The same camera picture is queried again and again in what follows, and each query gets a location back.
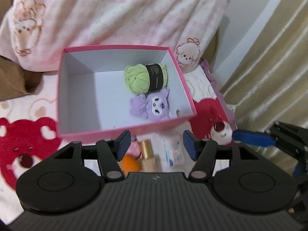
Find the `foundation bottle gold cap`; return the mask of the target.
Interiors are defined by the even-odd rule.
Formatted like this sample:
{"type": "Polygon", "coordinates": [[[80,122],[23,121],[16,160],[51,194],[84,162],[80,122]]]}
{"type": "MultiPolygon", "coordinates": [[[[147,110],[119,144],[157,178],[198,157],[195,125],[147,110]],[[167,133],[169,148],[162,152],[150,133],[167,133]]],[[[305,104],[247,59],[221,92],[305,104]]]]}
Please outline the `foundation bottle gold cap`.
{"type": "Polygon", "coordinates": [[[141,171],[143,173],[161,172],[159,157],[155,156],[150,140],[139,143],[141,150],[141,171]]]}

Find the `pink cartoon pillow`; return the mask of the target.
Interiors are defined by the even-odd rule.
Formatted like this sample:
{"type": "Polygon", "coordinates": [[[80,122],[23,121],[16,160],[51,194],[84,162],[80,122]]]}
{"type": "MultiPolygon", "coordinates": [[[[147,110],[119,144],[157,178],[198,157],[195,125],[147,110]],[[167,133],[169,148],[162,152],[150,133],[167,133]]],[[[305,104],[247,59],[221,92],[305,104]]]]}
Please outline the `pink cartoon pillow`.
{"type": "Polygon", "coordinates": [[[54,71],[62,49],[133,44],[169,47],[193,71],[231,0],[14,0],[1,22],[1,55],[54,71]]]}

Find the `purple plush toy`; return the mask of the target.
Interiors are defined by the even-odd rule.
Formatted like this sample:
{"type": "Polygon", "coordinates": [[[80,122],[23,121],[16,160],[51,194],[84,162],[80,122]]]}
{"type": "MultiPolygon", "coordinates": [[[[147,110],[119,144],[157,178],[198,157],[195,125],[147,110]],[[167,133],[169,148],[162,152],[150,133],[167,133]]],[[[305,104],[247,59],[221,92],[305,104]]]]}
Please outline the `purple plush toy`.
{"type": "Polygon", "coordinates": [[[170,90],[164,88],[148,95],[140,94],[130,99],[130,114],[150,121],[170,118],[168,96],[170,90]]]}

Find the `brown pillow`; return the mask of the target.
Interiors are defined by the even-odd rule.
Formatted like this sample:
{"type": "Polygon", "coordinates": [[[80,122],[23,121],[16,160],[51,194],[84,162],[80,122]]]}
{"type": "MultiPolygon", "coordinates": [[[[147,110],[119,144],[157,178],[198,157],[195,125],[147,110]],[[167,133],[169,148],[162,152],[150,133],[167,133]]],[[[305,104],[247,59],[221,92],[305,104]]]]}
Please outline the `brown pillow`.
{"type": "MultiPolygon", "coordinates": [[[[13,0],[1,0],[1,22],[13,0]]],[[[1,56],[1,101],[33,93],[41,82],[42,73],[22,69],[12,60],[1,56]]]]}

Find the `orange makeup sponge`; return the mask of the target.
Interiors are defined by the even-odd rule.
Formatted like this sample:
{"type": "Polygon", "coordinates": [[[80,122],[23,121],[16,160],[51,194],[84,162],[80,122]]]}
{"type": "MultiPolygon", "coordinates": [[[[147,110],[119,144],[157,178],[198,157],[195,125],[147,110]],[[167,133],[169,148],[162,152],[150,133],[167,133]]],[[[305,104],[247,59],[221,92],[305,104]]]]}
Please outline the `orange makeup sponge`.
{"type": "Polygon", "coordinates": [[[131,155],[125,155],[120,161],[120,168],[122,169],[124,175],[127,176],[130,172],[141,171],[141,164],[131,155]]]}

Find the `green yarn ball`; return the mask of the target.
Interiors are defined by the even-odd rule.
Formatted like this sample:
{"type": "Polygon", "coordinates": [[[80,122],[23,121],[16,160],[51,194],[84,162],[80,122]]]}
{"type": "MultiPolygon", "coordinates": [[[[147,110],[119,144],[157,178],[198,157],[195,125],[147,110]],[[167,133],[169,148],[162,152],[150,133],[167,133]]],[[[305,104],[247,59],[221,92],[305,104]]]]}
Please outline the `green yarn ball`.
{"type": "Polygon", "coordinates": [[[157,63],[128,66],[124,70],[124,81],[134,95],[156,92],[167,87],[167,67],[157,63]]]}

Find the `bear print bed blanket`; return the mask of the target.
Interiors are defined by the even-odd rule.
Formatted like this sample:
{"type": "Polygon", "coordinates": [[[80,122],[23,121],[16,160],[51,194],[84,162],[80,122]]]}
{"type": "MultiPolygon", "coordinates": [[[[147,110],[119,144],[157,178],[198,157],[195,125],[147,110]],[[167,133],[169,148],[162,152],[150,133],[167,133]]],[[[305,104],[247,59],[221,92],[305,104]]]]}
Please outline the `bear print bed blanket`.
{"type": "Polygon", "coordinates": [[[193,164],[184,150],[184,131],[219,144],[231,142],[235,117],[206,60],[184,74],[167,53],[159,58],[169,75],[169,112],[161,121],[130,114],[133,94],[124,82],[124,67],[94,71],[78,64],[74,73],[71,62],[66,56],[59,71],[30,73],[37,83],[32,92],[25,88],[25,70],[1,62],[1,220],[5,224],[23,212],[15,191],[18,178],[70,142],[95,144],[129,130],[138,141],[150,140],[164,172],[171,171],[166,152],[177,149],[184,161],[177,162],[175,170],[184,173],[193,164]]]}

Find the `beige curtain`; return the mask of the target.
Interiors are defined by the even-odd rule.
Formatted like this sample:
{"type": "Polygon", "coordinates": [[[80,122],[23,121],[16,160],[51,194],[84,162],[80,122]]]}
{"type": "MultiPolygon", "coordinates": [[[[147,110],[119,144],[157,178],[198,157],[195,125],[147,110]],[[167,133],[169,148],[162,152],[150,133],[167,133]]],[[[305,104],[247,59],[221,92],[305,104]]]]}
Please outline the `beige curtain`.
{"type": "Polygon", "coordinates": [[[240,129],[307,128],[307,0],[281,0],[222,93],[240,129]]]}

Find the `pink cardboard box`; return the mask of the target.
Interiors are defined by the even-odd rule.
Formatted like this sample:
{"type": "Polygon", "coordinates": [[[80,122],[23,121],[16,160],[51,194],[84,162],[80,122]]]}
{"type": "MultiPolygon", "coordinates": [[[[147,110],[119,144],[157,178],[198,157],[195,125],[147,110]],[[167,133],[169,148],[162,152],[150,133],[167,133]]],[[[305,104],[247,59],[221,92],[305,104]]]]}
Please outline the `pink cardboard box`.
{"type": "Polygon", "coordinates": [[[94,143],[172,129],[196,115],[193,99],[176,58],[168,47],[148,45],[92,45],[64,48],[57,85],[57,133],[67,141],[94,143]],[[130,114],[133,94],[124,70],[136,64],[164,64],[170,118],[152,122],[130,114]]]}

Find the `small white tissue pack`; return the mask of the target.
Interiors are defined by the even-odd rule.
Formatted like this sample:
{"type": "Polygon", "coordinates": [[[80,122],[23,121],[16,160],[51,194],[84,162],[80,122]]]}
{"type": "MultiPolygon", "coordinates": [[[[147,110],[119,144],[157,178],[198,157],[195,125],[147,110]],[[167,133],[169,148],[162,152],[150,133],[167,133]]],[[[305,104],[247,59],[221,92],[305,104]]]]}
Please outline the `small white tissue pack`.
{"type": "Polygon", "coordinates": [[[170,167],[185,163],[180,135],[170,136],[164,140],[166,161],[170,167]]]}

